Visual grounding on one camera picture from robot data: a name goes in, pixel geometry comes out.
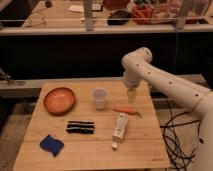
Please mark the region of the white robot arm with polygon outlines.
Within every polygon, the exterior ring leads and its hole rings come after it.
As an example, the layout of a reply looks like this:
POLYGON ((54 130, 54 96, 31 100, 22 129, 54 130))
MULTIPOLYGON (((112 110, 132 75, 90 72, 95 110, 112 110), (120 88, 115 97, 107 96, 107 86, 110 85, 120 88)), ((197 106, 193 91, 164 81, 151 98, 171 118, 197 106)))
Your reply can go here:
POLYGON ((133 89, 142 80, 172 98, 200 120, 192 171, 213 171, 213 91, 151 65, 152 53, 142 47, 122 58, 123 82, 133 89))

